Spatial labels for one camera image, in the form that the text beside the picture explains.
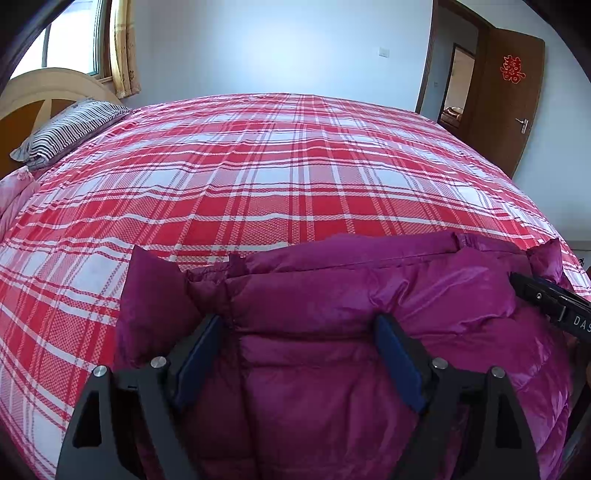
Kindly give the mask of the magenta quilted down jacket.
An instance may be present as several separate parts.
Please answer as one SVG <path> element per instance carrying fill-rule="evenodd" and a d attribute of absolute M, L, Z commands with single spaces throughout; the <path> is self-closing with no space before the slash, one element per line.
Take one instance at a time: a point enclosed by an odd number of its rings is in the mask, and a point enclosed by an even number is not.
<path fill-rule="evenodd" d="M 115 366 L 167 354 L 208 314 L 230 331 L 180 418 L 211 479 L 384 479 L 415 428 L 370 337 L 386 313 L 453 366 L 506 370 L 554 479 L 570 414 L 566 336 L 517 298 L 513 272 L 569 286 L 561 244 L 527 250 L 476 234 L 327 240 L 183 271 L 134 248 Z"/>

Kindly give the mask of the brown wooden door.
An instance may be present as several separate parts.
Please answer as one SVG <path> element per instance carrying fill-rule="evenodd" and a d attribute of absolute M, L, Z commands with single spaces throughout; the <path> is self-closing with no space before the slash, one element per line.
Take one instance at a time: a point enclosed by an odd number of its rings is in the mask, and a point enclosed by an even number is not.
<path fill-rule="evenodd" d="M 506 55 L 519 56 L 527 77 L 515 85 L 502 79 Z M 472 122 L 463 140 L 508 177 L 513 177 L 527 145 L 541 95 L 545 42 L 517 31 L 492 27 Z M 521 133 L 516 118 L 529 120 Z"/>

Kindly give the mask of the red double happiness sticker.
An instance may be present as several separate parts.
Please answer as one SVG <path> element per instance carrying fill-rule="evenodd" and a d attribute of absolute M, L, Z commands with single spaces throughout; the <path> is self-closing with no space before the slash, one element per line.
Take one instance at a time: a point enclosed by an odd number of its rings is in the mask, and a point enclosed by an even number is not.
<path fill-rule="evenodd" d="M 512 84 L 519 84 L 527 75 L 522 70 L 522 59 L 519 56 L 506 55 L 500 67 L 502 79 Z"/>

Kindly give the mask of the red white plaid bedsheet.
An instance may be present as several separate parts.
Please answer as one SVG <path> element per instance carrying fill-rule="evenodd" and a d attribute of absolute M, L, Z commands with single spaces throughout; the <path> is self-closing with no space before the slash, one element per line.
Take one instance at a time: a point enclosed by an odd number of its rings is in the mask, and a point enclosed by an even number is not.
<path fill-rule="evenodd" d="M 84 383 L 116 367 L 131 253 L 193 270 L 338 235 L 476 234 L 561 244 L 497 166 L 418 114 L 295 94 L 211 96 L 135 110 L 34 175 L 1 240 L 1 432 L 55 476 Z"/>

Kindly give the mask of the pink floral folded quilt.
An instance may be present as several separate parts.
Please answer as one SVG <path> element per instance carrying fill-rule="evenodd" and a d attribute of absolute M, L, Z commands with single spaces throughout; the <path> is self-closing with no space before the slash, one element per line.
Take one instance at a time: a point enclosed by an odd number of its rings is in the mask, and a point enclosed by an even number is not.
<path fill-rule="evenodd" d="M 0 239 L 14 225 L 17 216 L 30 198 L 39 190 L 40 184 L 27 166 L 11 172 L 1 180 L 0 194 Z"/>

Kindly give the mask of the grey striped pillow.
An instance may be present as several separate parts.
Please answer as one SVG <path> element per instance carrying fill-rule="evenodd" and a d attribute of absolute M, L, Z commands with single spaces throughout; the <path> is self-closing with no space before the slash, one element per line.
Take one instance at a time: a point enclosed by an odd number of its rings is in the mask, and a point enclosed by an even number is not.
<path fill-rule="evenodd" d="M 48 168 L 130 113 L 124 105 L 79 100 L 33 132 L 9 156 L 30 171 Z"/>

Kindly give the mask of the cream wooden headboard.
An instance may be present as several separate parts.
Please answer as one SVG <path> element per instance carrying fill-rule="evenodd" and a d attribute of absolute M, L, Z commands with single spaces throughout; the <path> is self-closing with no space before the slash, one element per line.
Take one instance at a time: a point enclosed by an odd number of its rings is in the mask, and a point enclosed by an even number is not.
<path fill-rule="evenodd" d="M 12 78 L 1 94 L 1 177 L 20 167 L 10 158 L 14 149 L 52 117 L 83 98 L 121 105 L 101 82 L 71 69 L 44 68 Z"/>

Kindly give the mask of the yellow curtain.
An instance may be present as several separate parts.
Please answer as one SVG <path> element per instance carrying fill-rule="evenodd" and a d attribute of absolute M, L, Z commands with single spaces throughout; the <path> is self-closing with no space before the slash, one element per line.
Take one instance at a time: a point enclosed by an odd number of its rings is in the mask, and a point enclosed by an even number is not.
<path fill-rule="evenodd" d="M 109 21 L 109 60 L 115 95 L 119 99 L 140 92 L 132 0 L 112 0 Z"/>

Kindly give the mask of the brown door frame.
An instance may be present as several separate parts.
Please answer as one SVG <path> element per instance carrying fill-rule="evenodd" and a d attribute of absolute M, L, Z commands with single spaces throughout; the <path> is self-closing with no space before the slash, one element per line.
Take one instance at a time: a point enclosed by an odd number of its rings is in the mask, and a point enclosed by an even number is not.
<path fill-rule="evenodd" d="M 491 29 L 488 21 L 458 1 L 433 3 L 416 112 L 462 140 L 476 108 Z"/>

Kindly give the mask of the window with frame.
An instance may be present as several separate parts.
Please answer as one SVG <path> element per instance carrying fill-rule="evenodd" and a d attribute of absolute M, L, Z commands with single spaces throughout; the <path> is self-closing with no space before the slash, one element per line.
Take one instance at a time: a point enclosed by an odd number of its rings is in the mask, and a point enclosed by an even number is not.
<path fill-rule="evenodd" d="M 106 0 L 73 1 L 37 36 L 11 77 L 55 67 L 109 78 L 110 10 Z"/>

